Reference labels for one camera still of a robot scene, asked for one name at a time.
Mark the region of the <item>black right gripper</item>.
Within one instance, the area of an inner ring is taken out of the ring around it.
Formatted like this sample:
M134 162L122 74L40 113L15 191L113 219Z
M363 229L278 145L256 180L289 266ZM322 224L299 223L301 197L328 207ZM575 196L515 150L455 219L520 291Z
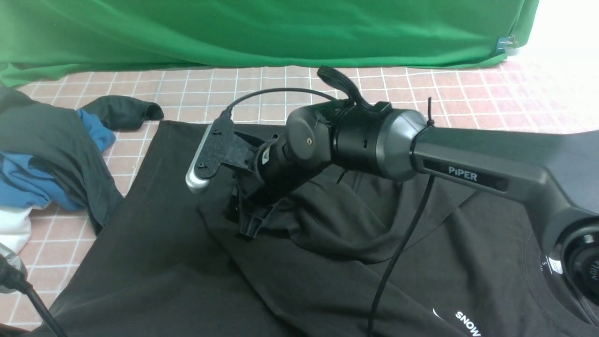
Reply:
M280 200L332 165L336 114L336 105L302 107L268 140L234 127L229 167L235 188L227 203L227 220L238 225L235 237L255 239Z

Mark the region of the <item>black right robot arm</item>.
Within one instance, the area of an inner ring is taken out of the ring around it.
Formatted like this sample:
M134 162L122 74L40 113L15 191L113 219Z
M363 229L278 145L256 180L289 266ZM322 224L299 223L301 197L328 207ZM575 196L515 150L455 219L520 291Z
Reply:
M541 248L598 303L598 132L543 134L437 128L414 110L380 102L293 111L282 136L257 140L222 131L221 160L238 174L238 195L274 204L331 164L405 182L417 174L457 182L522 204Z

